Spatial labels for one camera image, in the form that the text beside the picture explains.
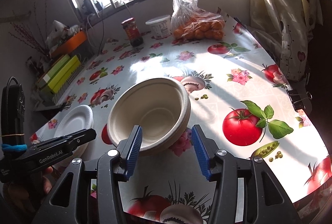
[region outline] red jar lid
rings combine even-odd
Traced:
[[[121,24],[126,24],[128,22],[134,22],[134,21],[135,21],[135,18],[129,18],[129,19],[123,21]]]

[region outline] orange box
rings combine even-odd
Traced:
[[[54,52],[52,52],[51,57],[54,58],[58,55],[69,54],[78,46],[80,46],[84,41],[86,41],[86,34],[82,30],[68,39],[64,44],[60,45]]]

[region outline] tablecloth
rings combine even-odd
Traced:
[[[223,16],[225,36],[219,42],[173,36],[156,40],[146,32],[144,44],[133,48],[128,40],[108,39],[102,53],[74,81],[64,110],[33,139],[52,138],[62,118],[86,104],[93,110],[97,138],[82,158],[99,158],[111,146],[105,125],[115,101],[136,83],[168,76],[189,94],[188,128],[166,151],[138,158],[134,175],[120,184],[126,212],[163,222],[181,211],[194,214],[198,223],[207,221],[215,183],[200,172],[191,141],[194,124],[236,157],[250,158],[264,145],[258,153],[264,150],[265,156],[269,145],[278,146],[264,160],[292,202],[305,197],[332,175],[327,149],[305,112],[292,107],[286,92],[291,88],[275,62],[240,23]],[[303,60],[302,54],[292,56]]]

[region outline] white wall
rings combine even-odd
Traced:
[[[0,17],[12,15],[12,10],[16,14],[24,14],[33,10],[33,3],[37,6],[37,19],[44,33],[44,0],[0,0]],[[207,11],[215,12],[217,7],[225,10],[229,15],[238,17],[244,23],[249,23],[249,1],[250,0],[199,0],[199,7]],[[58,20],[66,25],[77,24],[78,20],[71,8],[68,0],[48,0],[48,32],[53,20]],[[146,0],[130,7],[132,15],[136,18],[141,32],[147,31],[145,21],[164,14],[172,14],[172,0]],[[126,10],[120,11],[105,19],[105,40],[106,38],[121,38],[125,36],[121,22],[129,18]],[[29,26],[37,34],[34,16],[28,20]],[[25,67],[25,61],[29,56],[38,58],[38,54],[23,43],[12,38],[8,32],[12,31],[11,26],[0,24],[0,89],[6,85],[10,76],[15,76],[23,85],[26,96],[26,117],[25,133],[27,138],[37,129],[34,122],[38,122],[37,114],[32,114],[32,104],[29,101],[30,89],[34,84],[34,78]],[[94,34],[97,36],[96,42],[100,42],[102,23],[94,26]]]

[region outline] white lid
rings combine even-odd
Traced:
[[[171,18],[170,15],[159,16],[157,18],[153,18],[153,19],[148,20],[145,24],[146,25],[155,24],[155,23],[159,23],[159,22],[168,20],[170,18]]]

